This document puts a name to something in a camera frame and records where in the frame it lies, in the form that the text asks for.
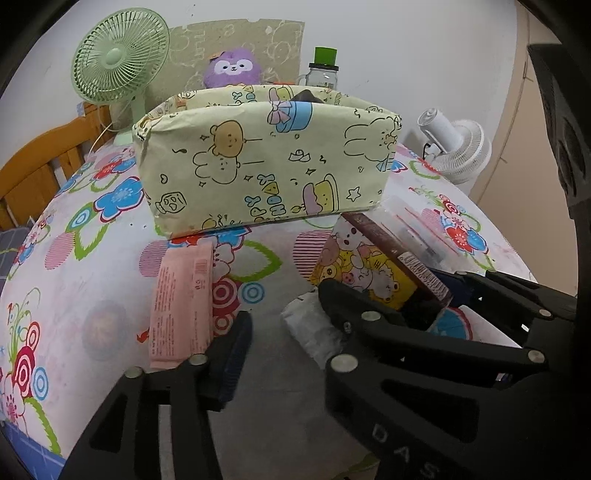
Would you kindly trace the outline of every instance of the wooden chair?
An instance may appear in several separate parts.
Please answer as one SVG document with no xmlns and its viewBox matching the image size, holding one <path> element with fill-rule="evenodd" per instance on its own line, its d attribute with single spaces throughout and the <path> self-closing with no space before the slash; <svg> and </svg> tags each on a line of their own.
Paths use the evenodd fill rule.
<svg viewBox="0 0 591 480">
<path fill-rule="evenodd" d="M 82 165 L 81 145 L 86 141 L 94 143 L 103 131 L 100 121 L 104 125 L 111 122 L 107 106 L 85 102 L 84 112 L 85 116 L 31 140 L 0 170 L 0 231 L 26 225 L 29 217 L 37 219 L 43 213 L 60 188 L 49 165 L 51 160 L 59 160 L 66 179 Z M 106 131 L 96 143 L 95 151 L 112 137 L 113 133 Z"/>
</svg>

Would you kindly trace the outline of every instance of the purple plush toy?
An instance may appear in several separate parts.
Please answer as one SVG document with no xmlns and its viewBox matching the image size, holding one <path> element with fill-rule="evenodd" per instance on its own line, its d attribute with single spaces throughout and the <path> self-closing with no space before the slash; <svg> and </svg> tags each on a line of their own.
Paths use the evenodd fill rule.
<svg viewBox="0 0 591 480">
<path fill-rule="evenodd" d="M 259 85 L 261 83 L 261 66 L 247 48 L 236 48 L 222 52 L 209 63 L 203 75 L 206 88 L 225 87 L 227 85 Z"/>
</svg>

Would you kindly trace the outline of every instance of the cartoon package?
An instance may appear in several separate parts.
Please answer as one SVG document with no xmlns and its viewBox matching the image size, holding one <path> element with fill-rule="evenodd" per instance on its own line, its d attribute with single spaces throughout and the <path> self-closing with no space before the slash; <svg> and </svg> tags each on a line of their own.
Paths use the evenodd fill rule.
<svg viewBox="0 0 591 480">
<path fill-rule="evenodd" d="M 322 103 L 294 101 L 303 90 Z M 335 90 L 239 85 L 175 95 L 132 132 L 156 226 L 174 238 L 373 207 L 400 128 Z"/>
<path fill-rule="evenodd" d="M 398 310 L 409 326 L 428 329 L 449 305 L 449 289 L 392 233 L 381 209 L 343 213 L 309 280 L 334 278 Z"/>
</svg>

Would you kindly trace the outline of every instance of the pink package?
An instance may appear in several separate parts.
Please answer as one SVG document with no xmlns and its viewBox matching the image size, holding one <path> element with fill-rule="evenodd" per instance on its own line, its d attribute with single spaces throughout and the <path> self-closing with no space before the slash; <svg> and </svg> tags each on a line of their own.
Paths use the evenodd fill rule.
<svg viewBox="0 0 591 480">
<path fill-rule="evenodd" d="M 150 316 L 150 367 L 175 368 L 213 339 L 213 242 L 169 248 Z"/>
</svg>

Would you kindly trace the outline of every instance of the green fan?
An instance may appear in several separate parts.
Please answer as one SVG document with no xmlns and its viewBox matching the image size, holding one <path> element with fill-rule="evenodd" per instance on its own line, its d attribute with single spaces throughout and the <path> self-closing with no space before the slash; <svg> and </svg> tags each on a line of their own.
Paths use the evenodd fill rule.
<svg viewBox="0 0 591 480">
<path fill-rule="evenodd" d="M 168 54 L 168 27 L 156 12 L 127 8 L 101 20 L 78 45 L 72 83 L 84 100 L 97 105 L 130 102 L 134 123 L 145 115 L 144 91 Z M 131 130 L 115 137 L 131 143 Z"/>
</svg>

